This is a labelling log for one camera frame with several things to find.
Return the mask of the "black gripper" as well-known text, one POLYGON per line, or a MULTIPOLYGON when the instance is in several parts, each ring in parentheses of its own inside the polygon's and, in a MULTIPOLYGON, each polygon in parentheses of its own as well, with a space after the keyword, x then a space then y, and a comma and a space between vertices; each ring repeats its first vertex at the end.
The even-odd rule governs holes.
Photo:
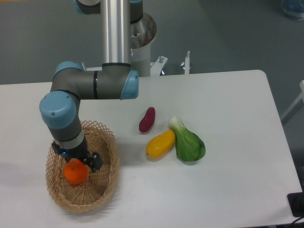
POLYGON ((72 149, 63 149, 56 142, 53 142, 51 145, 54 153, 64 157, 66 162, 70 162, 72 158, 76 158, 88 166, 92 173, 100 170, 103 165, 103 160, 99 153, 90 153, 88 151, 86 140, 83 140, 77 147, 72 149))

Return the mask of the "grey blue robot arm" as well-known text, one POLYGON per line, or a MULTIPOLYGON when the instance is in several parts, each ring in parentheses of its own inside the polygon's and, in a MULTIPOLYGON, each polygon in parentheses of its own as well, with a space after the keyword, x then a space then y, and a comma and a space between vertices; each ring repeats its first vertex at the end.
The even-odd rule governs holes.
POLYGON ((143 17, 140 0, 76 0, 78 12, 99 14, 104 34, 104 61, 101 70, 88 71, 77 63, 60 63, 52 87, 39 104, 41 116, 49 128, 54 152, 66 161, 80 160, 92 171, 103 161, 89 152, 78 112, 81 100, 135 99, 139 93, 139 74, 131 67, 131 34, 133 23, 143 17))

